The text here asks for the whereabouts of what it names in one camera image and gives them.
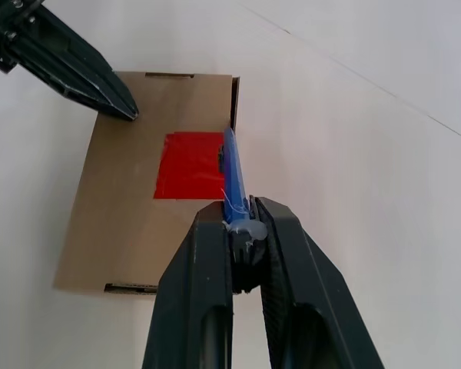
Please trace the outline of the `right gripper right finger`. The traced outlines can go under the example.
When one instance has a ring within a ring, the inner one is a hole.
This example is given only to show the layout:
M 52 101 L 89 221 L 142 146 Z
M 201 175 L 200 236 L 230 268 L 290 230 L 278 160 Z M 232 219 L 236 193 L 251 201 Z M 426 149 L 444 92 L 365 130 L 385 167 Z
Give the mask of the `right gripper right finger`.
M 255 200 L 265 223 L 260 293 L 273 368 L 382 368 L 343 275 L 285 205 Z

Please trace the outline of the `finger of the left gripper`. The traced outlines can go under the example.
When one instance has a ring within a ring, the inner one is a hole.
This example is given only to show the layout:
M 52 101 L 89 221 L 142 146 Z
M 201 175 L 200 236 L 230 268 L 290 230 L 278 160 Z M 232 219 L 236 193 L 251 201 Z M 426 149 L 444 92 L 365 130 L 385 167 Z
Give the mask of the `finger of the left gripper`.
M 33 18 L 30 18 L 21 24 L 21 41 L 34 41 L 56 48 L 70 46 L 82 55 L 99 54 L 106 61 L 97 49 L 86 42 L 78 33 L 73 31 L 72 28 L 67 26 L 44 5 L 38 7 L 33 16 L 35 17 L 34 22 L 32 21 Z M 138 114 L 139 110 L 134 101 L 134 115 Z
M 101 55 L 82 55 L 34 41 L 16 41 L 7 52 L 63 97 L 104 115 L 134 120 L 134 98 Z

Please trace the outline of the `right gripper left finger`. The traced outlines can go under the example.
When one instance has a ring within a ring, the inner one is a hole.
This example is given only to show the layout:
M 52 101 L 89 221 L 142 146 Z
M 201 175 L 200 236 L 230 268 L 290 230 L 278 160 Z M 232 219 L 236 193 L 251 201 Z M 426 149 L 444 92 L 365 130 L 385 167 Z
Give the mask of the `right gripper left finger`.
M 199 210 L 159 283 L 144 368 L 229 368 L 233 290 L 223 205 Z

